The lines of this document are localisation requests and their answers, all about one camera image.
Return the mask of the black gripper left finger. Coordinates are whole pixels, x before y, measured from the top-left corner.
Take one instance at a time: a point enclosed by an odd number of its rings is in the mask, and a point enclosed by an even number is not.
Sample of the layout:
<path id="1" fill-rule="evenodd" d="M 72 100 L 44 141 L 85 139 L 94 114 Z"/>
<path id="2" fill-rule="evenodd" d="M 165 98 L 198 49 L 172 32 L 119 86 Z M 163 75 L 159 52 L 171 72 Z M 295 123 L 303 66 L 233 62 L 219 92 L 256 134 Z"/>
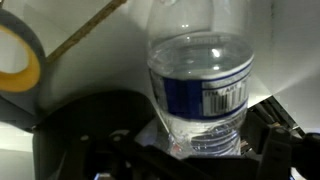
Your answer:
<path id="1" fill-rule="evenodd" d="M 210 180 L 210 176 L 136 136 L 156 117 L 150 100 L 134 91 L 109 91 L 77 99 L 46 116 L 34 131 L 36 180 Z"/>

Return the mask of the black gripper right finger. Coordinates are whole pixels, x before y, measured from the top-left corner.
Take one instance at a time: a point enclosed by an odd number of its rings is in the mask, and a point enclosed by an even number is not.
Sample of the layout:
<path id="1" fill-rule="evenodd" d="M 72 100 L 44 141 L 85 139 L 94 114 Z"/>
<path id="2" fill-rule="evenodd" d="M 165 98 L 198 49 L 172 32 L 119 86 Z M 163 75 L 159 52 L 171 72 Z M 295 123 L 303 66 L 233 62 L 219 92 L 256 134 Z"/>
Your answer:
<path id="1" fill-rule="evenodd" d="M 258 180 L 290 180 L 292 168 L 320 180 L 320 134 L 304 132 L 274 96 L 248 109 L 241 134 L 261 157 Z"/>

